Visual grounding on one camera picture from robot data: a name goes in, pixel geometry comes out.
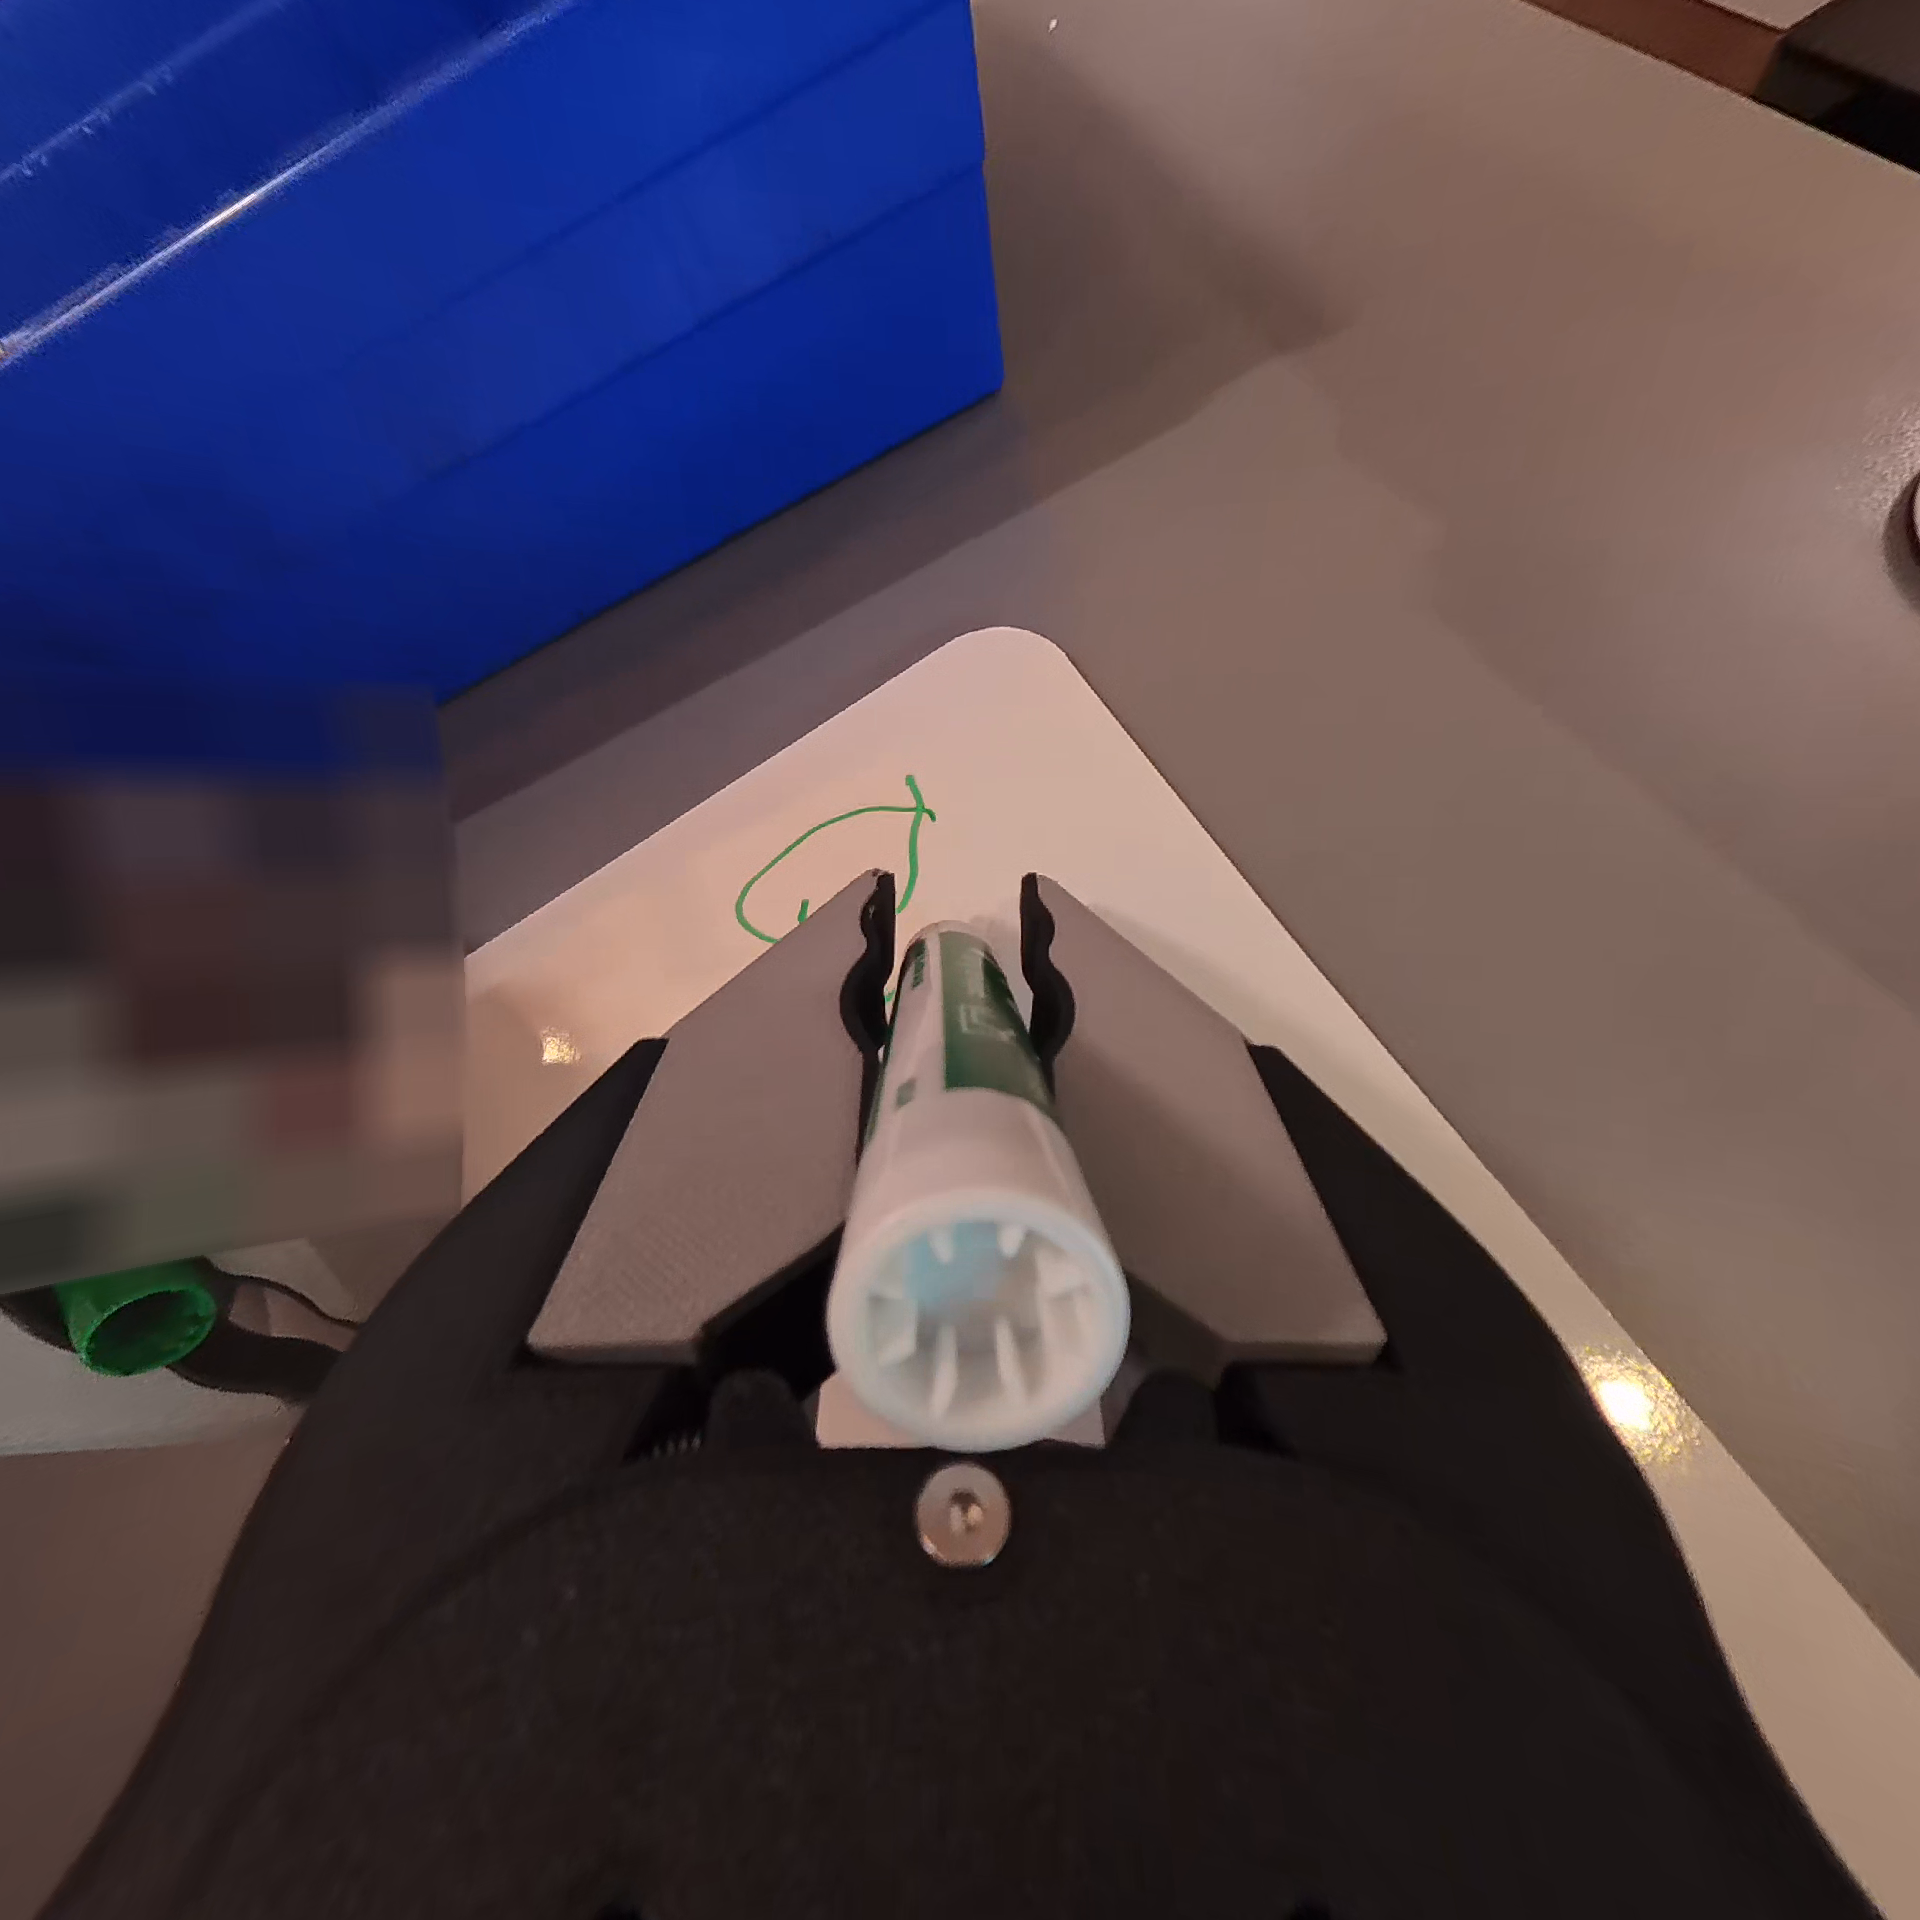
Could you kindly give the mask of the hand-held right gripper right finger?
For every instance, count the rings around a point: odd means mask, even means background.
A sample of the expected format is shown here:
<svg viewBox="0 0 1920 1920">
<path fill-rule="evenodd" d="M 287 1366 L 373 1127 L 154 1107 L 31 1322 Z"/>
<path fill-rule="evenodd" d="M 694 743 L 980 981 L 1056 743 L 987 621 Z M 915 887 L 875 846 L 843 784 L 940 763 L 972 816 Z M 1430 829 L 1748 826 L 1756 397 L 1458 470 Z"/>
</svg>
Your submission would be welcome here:
<svg viewBox="0 0 1920 1920">
<path fill-rule="evenodd" d="M 1249 1041 L 1056 879 L 1020 887 L 1056 1109 L 1142 1366 L 1369 1366 L 1385 1330 Z"/>
</svg>

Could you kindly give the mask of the blue plastic bin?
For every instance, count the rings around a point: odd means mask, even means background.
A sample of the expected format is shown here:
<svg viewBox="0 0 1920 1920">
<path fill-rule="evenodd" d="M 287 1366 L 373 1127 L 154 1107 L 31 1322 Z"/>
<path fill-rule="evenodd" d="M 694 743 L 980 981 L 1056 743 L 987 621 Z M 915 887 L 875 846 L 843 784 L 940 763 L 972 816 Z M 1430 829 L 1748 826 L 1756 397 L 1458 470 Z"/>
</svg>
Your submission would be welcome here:
<svg viewBox="0 0 1920 1920">
<path fill-rule="evenodd" d="M 968 2 L 3 2 L 3 762 L 464 692 L 1001 384 Z"/>
</svg>

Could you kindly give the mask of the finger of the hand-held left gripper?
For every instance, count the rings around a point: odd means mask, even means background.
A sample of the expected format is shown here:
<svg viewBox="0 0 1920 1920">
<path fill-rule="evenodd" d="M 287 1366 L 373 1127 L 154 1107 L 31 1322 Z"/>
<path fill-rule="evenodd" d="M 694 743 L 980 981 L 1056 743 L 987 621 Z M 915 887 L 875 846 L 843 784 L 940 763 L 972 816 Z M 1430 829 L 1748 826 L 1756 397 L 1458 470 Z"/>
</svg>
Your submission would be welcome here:
<svg viewBox="0 0 1920 1920">
<path fill-rule="evenodd" d="M 347 1345 L 364 1300 L 328 1267 L 225 1267 L 204 1284 L 227 1319 L 277 1339 Z M 175 1371 L 109 1378 L 64 1341 L 53 1293 L 3 1295 L 3 1457 L 113 1454 L 208 1442 L 272 1422 L 287 1405 Z"/>
</svg>

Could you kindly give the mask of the green marker cap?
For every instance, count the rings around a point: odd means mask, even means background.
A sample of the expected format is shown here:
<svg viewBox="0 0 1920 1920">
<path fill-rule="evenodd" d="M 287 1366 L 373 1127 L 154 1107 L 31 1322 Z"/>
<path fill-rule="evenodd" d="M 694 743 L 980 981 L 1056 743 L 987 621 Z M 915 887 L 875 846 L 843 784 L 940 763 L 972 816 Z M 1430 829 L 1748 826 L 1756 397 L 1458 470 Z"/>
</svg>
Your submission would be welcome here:
<svg viewBox="0 0 1920 1920">
<path fill-rule="evenodd" d="M 159 1261 L 53 1286 L 76 1358 L 102 1378 L 139 1378 L 188 1358 L 221 1309 L 204 1271 Z"/>
</svg>

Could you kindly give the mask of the white whiteboard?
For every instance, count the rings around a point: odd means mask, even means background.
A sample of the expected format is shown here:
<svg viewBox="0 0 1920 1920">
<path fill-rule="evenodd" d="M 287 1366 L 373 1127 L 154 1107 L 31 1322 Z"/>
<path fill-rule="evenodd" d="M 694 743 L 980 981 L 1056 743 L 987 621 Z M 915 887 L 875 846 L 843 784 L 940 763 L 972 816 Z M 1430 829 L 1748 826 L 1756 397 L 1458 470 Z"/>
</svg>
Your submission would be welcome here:
<svg viewBox="0 0 1920 1920">
<path fill-rule="evenodd" d="M 506 902 L 508 805 L 454 829 L 460 896 L 488 929 L 468 957 L 464 1201 L 623 1049 L 750 970 L 800 902 L 869 867 L 903 882 L 916 829 L 907 932 L 968 920 L 1012 942 L 1020 879 L 1061 879 L 1218 1017 L 1305 1071 L 1500 1261 L 1660 1496 L 1740 1671 L 1853 1669 L 1867 1628 L 1918 1665 L 1912 1526 L 1886 1530 L 1858 1488 L 1814 1488 L 1785 1427 L 1814 1409 L 1814 1435 L 1833 1435 L 1827 1405 L 1853 1406 L 1872 1358 L 1918 1383 L 1918 1341 L 1867 1330 L 1823 1244 L 1811 1261 L 1793 1251 L 1796 1302 L 1811 1331 L 1839 1336 L 1839 1388 L 1804 1397 L 1811 1336 L 1762 1322 L 1740 1286 L 1706 1345 L 1760 1405 L 1760 1435 L 1735 1440 L 1697 1369 L 1679 1374 L 1670 1336 L 1617 1284 L 1593 1286 L 1595 1262 L 1569 1261 L 1468 1149 L 1046 637 L 955 637 L 650 833 L 610 822 L 608 781 L 550 777 L 535 801 L 539 822 L 574 829 L 583 853 L 550 902 Z"/>
</svg>

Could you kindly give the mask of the green whiteboard marker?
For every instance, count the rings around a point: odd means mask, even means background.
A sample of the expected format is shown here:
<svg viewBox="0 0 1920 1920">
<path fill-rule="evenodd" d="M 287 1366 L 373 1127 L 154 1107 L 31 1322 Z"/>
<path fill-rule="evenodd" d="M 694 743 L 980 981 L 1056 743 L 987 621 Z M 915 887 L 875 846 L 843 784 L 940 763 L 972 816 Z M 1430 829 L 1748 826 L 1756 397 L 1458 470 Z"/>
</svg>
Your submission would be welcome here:
<svg viewBox="0 0 1920 1920">
<path fill-rule="evenodd" d="M 826 1331 L 849 1394 L 940 1454 L 1061 1434 L 1125 1358 L 1131 1284 L 972 924 L 901 957 Z"/>
</svg>

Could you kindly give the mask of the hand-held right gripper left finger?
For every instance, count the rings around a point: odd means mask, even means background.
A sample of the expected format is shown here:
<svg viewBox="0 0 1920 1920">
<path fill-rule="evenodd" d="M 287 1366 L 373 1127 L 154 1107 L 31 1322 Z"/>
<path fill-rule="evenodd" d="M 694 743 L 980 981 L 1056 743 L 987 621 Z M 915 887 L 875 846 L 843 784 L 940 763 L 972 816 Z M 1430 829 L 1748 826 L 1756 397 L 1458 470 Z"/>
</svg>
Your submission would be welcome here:
<svg viewBox="0 0 1920 1920">
<path fill-rule="evenodd" d="M 665 1030 L 531 1356 L 694 1362 L 845 1225 L 893 924 L 893 874 L 857 870 Z"/>
</svg>

